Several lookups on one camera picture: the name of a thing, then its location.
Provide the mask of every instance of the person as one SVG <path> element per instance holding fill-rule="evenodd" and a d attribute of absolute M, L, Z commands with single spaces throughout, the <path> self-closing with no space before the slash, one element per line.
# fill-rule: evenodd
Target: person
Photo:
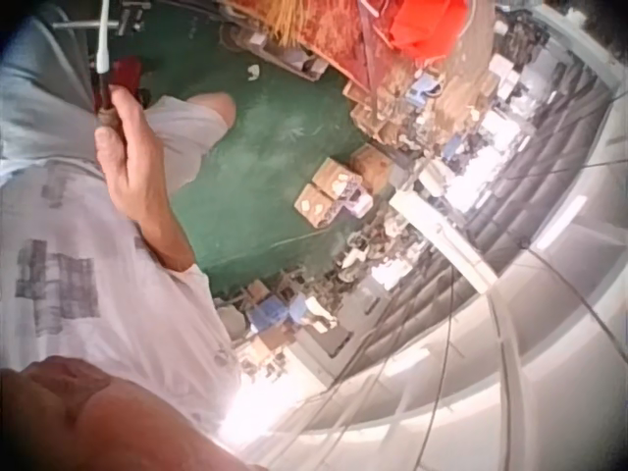
<path fill-rule="evenodd" d="M 234 102 L 164 97 L 144 112 L 112 87 L 122 134 L 100 127 L 84 33 L 51 27 L 69 19 L 84 17 L 43 6 L 0 64 L 3 458 L 253 469 L 209 439 L 239 368 L 169 202 Z"/>

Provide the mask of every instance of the white t-shirt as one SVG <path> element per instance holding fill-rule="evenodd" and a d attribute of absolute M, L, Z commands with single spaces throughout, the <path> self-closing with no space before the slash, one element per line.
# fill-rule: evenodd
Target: white t-shirt
<path fill-rule="evenodd" d="M 71 165 L 30 167 L 0 196 L 2 366 L 81 358 L 215 432 L 239 369 L 198 267 L 163 268 L 105 183 Z"/>

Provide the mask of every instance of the white shorts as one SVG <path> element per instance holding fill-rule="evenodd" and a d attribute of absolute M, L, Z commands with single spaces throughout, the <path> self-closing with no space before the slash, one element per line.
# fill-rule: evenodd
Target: white shorts
<path fill-rule="evenodd" d="M 46 5 L 27 20 L 2 58 L 0 185 L 18 170 L 49 161 L 102 179 L 84 31 L 51 26 L 69 19 L 61 8 Z M 173 97 L 146 110 L 146 119 L 165 145 L 170 193 L 194 180 L 203 155 L 228 130 L 215 111 Z"/>

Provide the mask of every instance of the hand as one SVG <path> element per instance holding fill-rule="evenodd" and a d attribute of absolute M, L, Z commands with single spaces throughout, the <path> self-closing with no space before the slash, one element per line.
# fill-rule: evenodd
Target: hand
<path fill-rule="evenodd" d="M 109 127 L 94 134 L 96 157 L 116 208 L 141 226 L 171 217 L 164 146 L 152 131 L 141 105 L 121 86 L 111 87 L 111 101 L 122 122 L 124 140 Z"/>

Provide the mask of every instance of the green mat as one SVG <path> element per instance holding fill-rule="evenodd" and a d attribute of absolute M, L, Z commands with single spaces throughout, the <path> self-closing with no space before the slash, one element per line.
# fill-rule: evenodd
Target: green mat
<path fill-rule="evenodd" d="M 112 45 L 118 57 L 139 56 L 147 71 L 142 86 L 155 100 L 211 91 L 235 100 L 235 127 L 173 201 L 215 292 L 300 262 L 315 269 L 331 262 L 357 222 L 341 214 L 317 232 L 292 205 L 326 157 L 345 161 L 365 138 L 349 118 L 341 93 L 346 80 L 336 71 L 306 81 L 252 54 L 228 51 L 218 43 L 218 29 L 157 4 L 144 32 Z M 261 75 L 248 81 L 253 64 Z"/>

